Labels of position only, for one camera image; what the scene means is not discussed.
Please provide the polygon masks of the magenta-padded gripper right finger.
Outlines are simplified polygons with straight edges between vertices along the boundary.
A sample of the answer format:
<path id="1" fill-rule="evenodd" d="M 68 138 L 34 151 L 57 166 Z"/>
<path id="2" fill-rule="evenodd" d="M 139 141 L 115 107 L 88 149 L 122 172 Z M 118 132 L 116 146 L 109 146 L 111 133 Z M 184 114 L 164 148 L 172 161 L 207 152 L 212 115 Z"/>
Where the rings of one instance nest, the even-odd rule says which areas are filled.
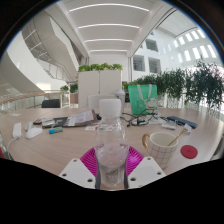
<path id="1" fill-rule="evenodd" d="M 140 188 L 165 176 L 166 174 L 151 156 L 144 157 L 135 148 L 129 147 L 125 165 L 125 189 Z"/>

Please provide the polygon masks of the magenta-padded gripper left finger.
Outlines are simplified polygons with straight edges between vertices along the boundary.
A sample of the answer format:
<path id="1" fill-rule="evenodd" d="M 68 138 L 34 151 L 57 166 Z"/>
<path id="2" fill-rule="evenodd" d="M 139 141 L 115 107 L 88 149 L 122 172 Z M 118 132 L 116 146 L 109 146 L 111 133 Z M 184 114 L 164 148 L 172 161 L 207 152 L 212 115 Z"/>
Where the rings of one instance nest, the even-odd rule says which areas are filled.
<path id="1" fill-rule="evenodd" d="M 81 187 L 96 189 L 100 186 L 97 174 L 98 163 L 95 150 L 91 148 L 80 159 L 73 158 L 59 176 Z"/>

